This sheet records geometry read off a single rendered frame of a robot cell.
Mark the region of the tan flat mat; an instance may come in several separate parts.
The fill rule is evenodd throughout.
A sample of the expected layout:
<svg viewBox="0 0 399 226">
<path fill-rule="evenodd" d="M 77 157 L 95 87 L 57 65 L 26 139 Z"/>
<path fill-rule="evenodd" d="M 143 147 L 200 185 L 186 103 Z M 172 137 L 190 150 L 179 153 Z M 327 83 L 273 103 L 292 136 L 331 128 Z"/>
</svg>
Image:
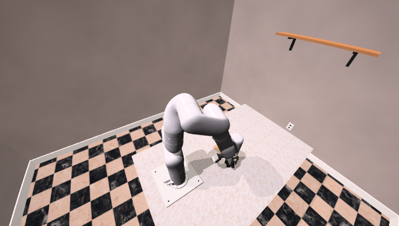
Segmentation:
<svg viewBox="0 0 399 226">
<path fill-rule="evenodd" d="M 217 150 L 219 153 L 221 153 L 217 145 L 215 145 L 213 148 L 214 148 L 215 150 Z"/>
</svg>

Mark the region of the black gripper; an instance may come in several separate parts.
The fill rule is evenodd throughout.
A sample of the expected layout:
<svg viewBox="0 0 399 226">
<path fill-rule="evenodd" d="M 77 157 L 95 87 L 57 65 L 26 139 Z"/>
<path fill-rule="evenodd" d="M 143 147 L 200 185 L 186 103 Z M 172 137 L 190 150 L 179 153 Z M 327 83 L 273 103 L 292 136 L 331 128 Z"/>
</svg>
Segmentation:
<svg viewBox="0 0 399 226">
<path fill-rule="evenodd" d="M 233 156 L 232 158 L 230 158 L 230 159 L 225 159 L 225 162 L 224 163 L 226 163 L 228 161 L 228 164 L 227 164 L 227 166 L 226 167 L 232 167 L 232 168 L 234 168 L 234 164 L 237 164 L 237 161 L 238 161 L 238 157 L 236 157 L 236 156 Z"/>
</svg>

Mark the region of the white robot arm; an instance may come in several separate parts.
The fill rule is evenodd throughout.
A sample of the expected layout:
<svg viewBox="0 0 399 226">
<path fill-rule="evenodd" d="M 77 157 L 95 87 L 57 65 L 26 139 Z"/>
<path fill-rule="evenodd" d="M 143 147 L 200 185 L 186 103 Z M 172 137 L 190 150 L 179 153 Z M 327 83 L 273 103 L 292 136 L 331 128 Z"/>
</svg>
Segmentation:
<svg viewBox="0 0 399 226">
<path fill-rule="evenodd" d="M 167 185 L 175 189 L 187 184 L 188 174 L 182 151 L 184 131 L 213 137 L 221 152 L 212 156 L 214 163 L 221 158 L 238 157 L 244 139 L 238 133 L 229 134 L 229 128 L 230 121 L 218 105 L 207 104 L 202 111 L 190 94 L 182 93 L 171 99 L 165 109 L 161 129 L 164 160 L 169 172 L 169 177 L 163 182 L 169 182 Z"/>
</svg>

